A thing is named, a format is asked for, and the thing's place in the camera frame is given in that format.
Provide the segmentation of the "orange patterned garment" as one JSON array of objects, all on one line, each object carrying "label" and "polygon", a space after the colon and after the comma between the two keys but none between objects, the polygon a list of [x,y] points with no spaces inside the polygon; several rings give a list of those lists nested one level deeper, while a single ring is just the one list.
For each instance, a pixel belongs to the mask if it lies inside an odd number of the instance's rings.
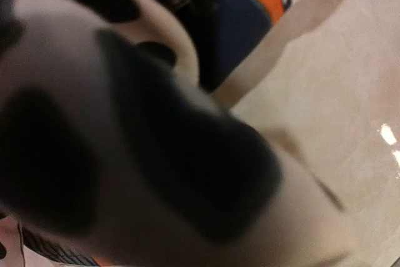
[{"label": "orange patterned garment", "polygon": [[1,212],[125,266],[334,266],[346,210],[202,87],[270,0],[1,0]]}]

